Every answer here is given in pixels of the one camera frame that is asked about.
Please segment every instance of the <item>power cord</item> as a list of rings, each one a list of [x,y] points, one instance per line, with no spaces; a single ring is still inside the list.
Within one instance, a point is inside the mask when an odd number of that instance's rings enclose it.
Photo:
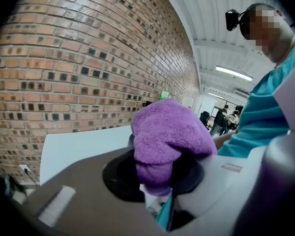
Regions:
[[[25,172],[26,175],[28,175],[30,177],[30,179],[32,179],[31,176],[29,175],[29,171],[27,169],[24,169],[24,172]]]

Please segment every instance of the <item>brick wall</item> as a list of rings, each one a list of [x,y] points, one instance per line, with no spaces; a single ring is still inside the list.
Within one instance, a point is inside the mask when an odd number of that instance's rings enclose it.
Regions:
[[[0,171],[39,179],[47,134],[129,125],[165,88],[199,88],[168,0],[19,0],[0,31]]]

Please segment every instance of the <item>wall socket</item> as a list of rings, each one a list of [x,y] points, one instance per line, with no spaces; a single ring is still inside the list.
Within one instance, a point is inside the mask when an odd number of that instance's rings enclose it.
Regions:
[[[30,168],[27,166],[27,164],[20,164],[19,166],[21,167],[21,169],[22,169],[23,171],[24,171],[24,169],[27,169],[28,172],[31,171]]]

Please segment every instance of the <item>white table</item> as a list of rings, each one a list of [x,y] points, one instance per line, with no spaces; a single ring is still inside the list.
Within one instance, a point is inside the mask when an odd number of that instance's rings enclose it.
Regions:
[[[128,146],[130,126],[46,136],[40,163],[40,185],[69,165]]]

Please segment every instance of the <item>purple cloth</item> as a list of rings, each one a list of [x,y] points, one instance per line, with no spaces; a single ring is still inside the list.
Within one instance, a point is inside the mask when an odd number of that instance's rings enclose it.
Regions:
[[[131,122],[139,180],[147,191],[168,192],[173,162],[181,152],[217,154],[212,137],[193,113],[174,99],[138,111]]]

